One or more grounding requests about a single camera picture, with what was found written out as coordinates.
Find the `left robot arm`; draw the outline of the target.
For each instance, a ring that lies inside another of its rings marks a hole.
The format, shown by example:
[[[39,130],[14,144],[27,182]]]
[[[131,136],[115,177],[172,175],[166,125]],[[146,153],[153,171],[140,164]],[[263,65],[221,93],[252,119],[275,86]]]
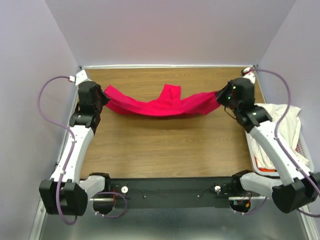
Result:
[[[78,103],[69,120],[67,143],[51,177],[41,181],[39,193],[50,215],[82,216],[90,198],[107,197],[111,191],[107,173],[92,173],[80,181],[80,172],[88,146],[101,120],[103,106],[109,101],[94,81],[76,82]]]

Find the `pink t-shirt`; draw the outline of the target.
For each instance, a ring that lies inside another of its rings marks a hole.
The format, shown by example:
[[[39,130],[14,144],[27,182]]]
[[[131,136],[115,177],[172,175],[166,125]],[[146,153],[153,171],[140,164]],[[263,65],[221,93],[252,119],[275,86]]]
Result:
[[[143,115],[149,117],[174,117],[207,115],[221,105],[216,92],[200,92],[181,98],[181,86],[165,84],[158,98],[138,101],[109,85],[104,93],[110,98],[106,107],[121,115]]]

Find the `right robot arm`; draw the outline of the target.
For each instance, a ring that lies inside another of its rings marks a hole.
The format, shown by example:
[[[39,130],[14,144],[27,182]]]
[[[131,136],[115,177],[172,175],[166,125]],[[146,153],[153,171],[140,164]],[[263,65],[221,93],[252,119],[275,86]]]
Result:
[[[234,195],[257,193],[272,199],[286,214],[300,210],[319,197],[320,174],[311,172],[282,141],[269,113],[255,104],[255,86],[250,79],[230,80],[216,100],[233,112],[237,123],[262,147],[279,175],[279,179],[273,179],[248,170],[238,172],[230,183]]]

